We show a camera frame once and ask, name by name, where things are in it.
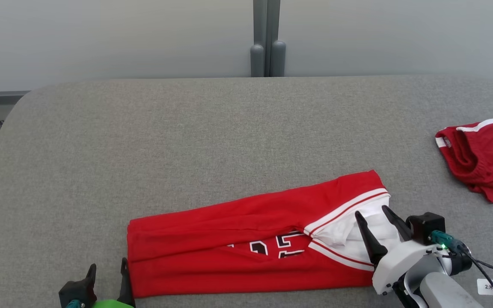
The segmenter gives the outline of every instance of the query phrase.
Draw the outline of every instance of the red and white striped trim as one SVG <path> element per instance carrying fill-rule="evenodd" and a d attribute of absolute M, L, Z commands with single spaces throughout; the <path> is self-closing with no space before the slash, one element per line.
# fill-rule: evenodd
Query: red and white striped trim
<path fill-rule="evenodd" d="M 370 263 L 365 263 L 361 261 L 354 260 L 352 258 L 348 258 L 342 254 L 337 253 L 334 249 L 331 247 L 328 247 L 326 244 L 321 242 L 320 240 L 314 239 L 309 243 L 307 246 L 313 250 L 316 250 L 317 252 L 329 257 L 330 259 L 333 259 L 334 261 L 337 261 L 343 265 L 346 265 L 348 267 L 352 267 L 354 269 L 359 269 L 363 271 L 374 271 L 374 265 Z"/>
<path fill-rule="evenodd" d="M 456 130 L 463 131 L 465 133 L 467 133 L 469 131 L 477 132 L 477 131 L 481 130 L 481 128 L 483 128 L 487 125 L 490 125 L 490 124 L 493 124 L 493 119 L 487 119 L 485 121 L 482 121 L 481 123 L 477 124 L 477 126 L 475 126 L 475 127 L 459 126 L 459 127 L 456 127 Z"/>
<path fill-rule="evenodd" d="M 307 225 L 304 228 L 303 232 L 311 236 L 319 228 L 329 224 L 330 222 L 333 222 L 334 220 L 338 219 L 341 215 L 355 211 L 358 208 L 362 207 L 363 205 L 368 204 L 376 199 L 389 197 L 389 196 L 390 196 L 389 193 L 384 188 L 378 188 L 362 193 L 361 195 L 358 195 L 357 197 L 338 206 L 335 210 L 328 213 L 327 215 L 324 215 L 316 222 L 312 222 L 311 224 Z"/>

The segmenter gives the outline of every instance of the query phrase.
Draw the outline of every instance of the folded red jersey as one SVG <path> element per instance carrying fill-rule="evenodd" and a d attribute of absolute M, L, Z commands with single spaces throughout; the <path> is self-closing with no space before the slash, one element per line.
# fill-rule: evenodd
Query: folded red jersey
<path fill-rule="evenodd" d="M 356 226 L 398 244 L 376 172 L 131 220 L 128 259 L 135 297 L 368 286 L 373 265 Z"/>
<path fill-rule="evenodd" d="M 436 140 L 452 174 L 493 203 L 493 119 L 447 127 Z"/>

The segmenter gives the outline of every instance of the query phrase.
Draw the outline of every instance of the white wall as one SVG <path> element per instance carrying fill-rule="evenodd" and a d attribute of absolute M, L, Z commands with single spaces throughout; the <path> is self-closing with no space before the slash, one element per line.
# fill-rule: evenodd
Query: white wall
<path fill-rule="evenodd" d="M 252 1 L 0 0 L 0 91 L 250 76 Z"/>
<path fill-rule="evenodd" d="M 285 76 L 493 78 L 493 0 L 284 0 Z"/>

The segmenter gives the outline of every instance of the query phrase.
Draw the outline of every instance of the gray table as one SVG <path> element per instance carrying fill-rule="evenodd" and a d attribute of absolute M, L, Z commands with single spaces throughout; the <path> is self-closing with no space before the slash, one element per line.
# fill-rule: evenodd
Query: gray table
<path fill-rule="evenodd" d="M 437 130 L 493 118 L 462 76 L 108 80 L 24 96 L 0 133 L 0 307 L 57 307 L 98 265 L 119 292 L 130 219 L 375 169 L 401 216 L 439 213 L 493 264 L 493 205 L 448 172 Z M 475 269 L 457 281 L 478 296 Z M 371 288 L 160 296 L 142 307 L 397 307 Z"/>

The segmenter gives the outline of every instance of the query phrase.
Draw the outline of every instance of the white stripe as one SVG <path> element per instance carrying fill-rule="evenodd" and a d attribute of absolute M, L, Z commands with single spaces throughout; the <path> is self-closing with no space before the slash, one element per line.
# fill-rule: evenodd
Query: white stripe
<path fill-rule="evenodd" d="M 361 264 L 361 263 L 357 263 L 357 262 L 353 262 L 353 261 L 349 261 L 348 259 L 344 259 L 336 254 L 333 254 L 331 253 L 330 251 L 324 249 L 323 247 L 311 242 L 309 243 L 309 245 L 307 246 L 313 250 L 317 250 L 319 253 L 329 257 L 330 259 L 333 259 L 334 261 L 337 261 L 343 265 L 346 265 L 348 267 L 352 267 L 354 269 L 359 269 L 359 270 L 364 270 L 364 271 L 371 271 L 373 272 L 374 271 L 374 267 L 370 266 L 370 265 L 366 265 L 366 264 Z"/>
<path fill-rule="evenodd" d="M 322 218 L 317 220 L 316 222 L 312 222 L 311 224 L 307 225 L 303 232 L 307 235 L 311 233 L 311 231 L 315 230 L 318 226 L 321 226 L 323 224 L 326 224 L 327 222 L 330 222 L 330 220 L 334 219 L 337 215 L 341 214 L 343 211 L 345 211 L 348 207 L 351 205 L 354 205 L 355 203 L 362 201 L 368 197 L 371 197 L 373 195 L 377 195 L 378 193 L 387 193 L 387 190 L 384 188 L 378 188 L 374 189 L 371 191 L 367 191 L 365 193 L 362 193 L 361 195 L 358 195 L 357 197 L 347 201 L 346 203 L 339 205 L 336 209 L 334 209 L 332 212 L 328 213 L 327 215 L 324 215 Z M 385 195 L 378 195 L 379 197 L 389 197 L 389 194 Z M 373 201 L 371 199 L 364 201 L 363 203 L 360 203 L 358 205 L 364 205 L 365 203 L 368 203 L 370 201 Z"/>
<path fill-rule="evenodd" d="M 464 132 L 468 132 L 468 131 L 474 131 L 474 132 L 477 132 L 479 130 L 481 130 L 481 128 L 487 126 L 487 125 L 490 125 L 490 124 L 493 124 L 493 119 L 488 119 L 488 120 L 485 120 L 485 121 L 482 121 L 481 123 L 479 123 L 477 126 L 475 127 L 456 127 L 456 130 L 459 130 L 459 131 L 464 131 Z"/>
<path fill-rule="evenodd" d="M 446 143 L 444 143 L 444 139 L 442 137 L 435 138 L 435 141 L 437 142 L 437 146 L 439 148 L 444 148 L 446 146 Z"/>

